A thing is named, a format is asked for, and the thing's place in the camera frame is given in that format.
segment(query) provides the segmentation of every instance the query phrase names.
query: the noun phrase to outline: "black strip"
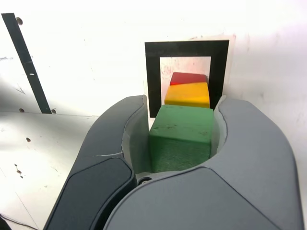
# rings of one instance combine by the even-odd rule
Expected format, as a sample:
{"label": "black strip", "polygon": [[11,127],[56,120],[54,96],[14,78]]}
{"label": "black strip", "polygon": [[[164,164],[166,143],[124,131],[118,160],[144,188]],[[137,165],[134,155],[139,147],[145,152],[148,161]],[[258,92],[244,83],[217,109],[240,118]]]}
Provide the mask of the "black strip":
{"label": "black strip", "polygon": [[208,87],[214,109],[223,92],[228,46],[229,40],[145,42],[150,117],[161,107],[160,57],[211,57]]}
{"label": "black strip", "polygon": [[32,91],[43,114],[51,114],[47,99],[45,97],[43,88],[40,84],[37,72],[29,54],[28,48],[25,44],[24,37],[20,31],[19,25],[16,21],[14,13],[2,13],[2,18],[9,31],[11,39],[14,43],[15,49],[18,53],[21,64],[27,75]]}

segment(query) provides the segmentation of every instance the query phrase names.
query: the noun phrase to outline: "wooden block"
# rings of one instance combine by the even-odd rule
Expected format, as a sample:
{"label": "wooden block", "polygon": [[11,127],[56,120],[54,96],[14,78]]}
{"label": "wooden block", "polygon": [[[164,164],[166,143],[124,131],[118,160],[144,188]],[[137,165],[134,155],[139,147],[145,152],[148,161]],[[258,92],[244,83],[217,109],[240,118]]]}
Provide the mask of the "wooden block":
{"label": "wooden block", "polygon": [[204,74],[196,73],[178,73],[174,72],[169,85],[180,85],[189,83],[207,82],[207,77]]}
{"label": "wooden block", "polygon": [[208,84],[205,82],[170,85],[165,104],[210,108]]}
{"label": "wooden block", "polygon": [[154,173],[179,171],[209,159],[213,110],[163,105],[149,132]]}

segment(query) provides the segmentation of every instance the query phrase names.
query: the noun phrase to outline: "scratch mark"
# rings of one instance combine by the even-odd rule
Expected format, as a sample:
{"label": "scratch mark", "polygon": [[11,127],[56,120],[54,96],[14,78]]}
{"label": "scratch mark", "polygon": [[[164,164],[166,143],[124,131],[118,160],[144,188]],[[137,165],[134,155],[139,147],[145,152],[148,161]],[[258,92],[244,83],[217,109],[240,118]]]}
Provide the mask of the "scratch mark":
{"label": "scratch mark", "polygon": [[0,61],[3,61],[3,60],[13,60],[14,58],[13,57],[0,57]]}
{"label": "scratch mark", "polygon": [[247,37],[247,51],[249,51],[249,46],[250,46],[250,37],[249,37],[249,33],[248,33],[248,37]]}
{"label": "scratch mark", "polygon": [[18,92],[21,92],[21,93],[23,93],[23,94],[25,95],[25,92],[24,92],[23,89],[20,87],[20,85],[19,85],[19,84],[17,84],[17,85],[18,85],[19,89],[15,89],[15,90],[17,90]]}
{"label": "scratch mark", "polygon": [[51,168],[53,168],[55,171],[58,171],[55,167],[50,166]]}
{"label": "scratch mark", "polygon": [[37,224],[35,223],[35,221],[34,221],[33,217],[31,216],[31,214],[29,213],[29,211],[28,211],[28,210],[27,210],[27,208],[25,207],[24,203],[22,202],[22,200],[21,200],[21,199],[20,199],[20,197],[18,196],[17,192],[15,192],[15,193],[16,193],[16,195],[17,195],[18,199],[20,200],[20,202],[22,203],[22,205],[24,206],[25,210],[27,211],[27,213],[28,213],[28,214],[29,214],[29,216],[31,217],[31,219],[32,219],[33,223],[36,225],[36,228],[37,228],[37,229],[39,229],[39,228],[38,228],[38,226],[37,226]]}
{"label": "scratch mark", "polygon": [[117,153],[114,153],[114,154],[108,154],[108,155],[95,155],[93,157],[108,157],[108,156],[115,156],[115,155],[119,155],[119,154],[122,154],[122,152],[117,152]]}
{"label": "scratch mark", "polygon": [[276,33],[276,40],[275,40],[275,44],[277,44],[280,40],[280,34]]}

